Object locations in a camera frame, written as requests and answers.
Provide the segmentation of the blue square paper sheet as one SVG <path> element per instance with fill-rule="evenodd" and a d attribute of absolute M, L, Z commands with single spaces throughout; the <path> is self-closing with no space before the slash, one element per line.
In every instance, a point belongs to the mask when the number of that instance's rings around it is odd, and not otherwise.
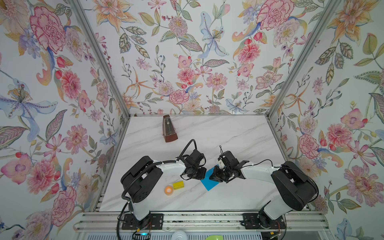
<path fill-rule="evenodd" d="M 214 187 L 216 187 L 219 184 L 219 182 L 210 180 L 210 176 L 213 173 L 214 173 L 214 168 L 207 170 L 205 178 L 203 180 L 201 180 L 201 183 L 203 184 L 203 186 L 205 187 L 205 189 L 207 191 L 212 190 Z"/>

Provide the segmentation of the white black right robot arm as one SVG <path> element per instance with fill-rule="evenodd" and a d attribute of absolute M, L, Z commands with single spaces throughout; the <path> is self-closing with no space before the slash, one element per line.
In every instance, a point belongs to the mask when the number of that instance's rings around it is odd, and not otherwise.
<path fill-rule="evenodd" d="M 237 178 L 273 183 L 279 195 L 265 204 L 256 216 L 259 225 L 268 228 L 285 214 L 303 210 L 318 197 L 319 188 L 292 162 L 287 161 L 280 166 L 263 165 L 264 162 L 239 162 L 230 151 L 226 151 L 219 156 L 218 165 L 213 168 L 209 179 L 226 184 Z"/>

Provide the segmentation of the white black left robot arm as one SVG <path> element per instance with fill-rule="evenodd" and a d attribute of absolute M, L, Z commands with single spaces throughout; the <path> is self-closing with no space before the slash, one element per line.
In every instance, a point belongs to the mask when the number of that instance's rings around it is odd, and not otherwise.
<path fill-rule="evenodd" d="M 121 178 L 123 192 L 121 198 L 128 203 L 128 211 L 137 221 L 146 219 L 151 207 L 145 199 L 150 195 L 162 176 L 187 176 L 188 180 L 203 180 L 207 169 L 205 155 L 197 149 L 190 155 L 180 155 L 175 160 L 154 161 L 149 156 L 142 157 Z"/>

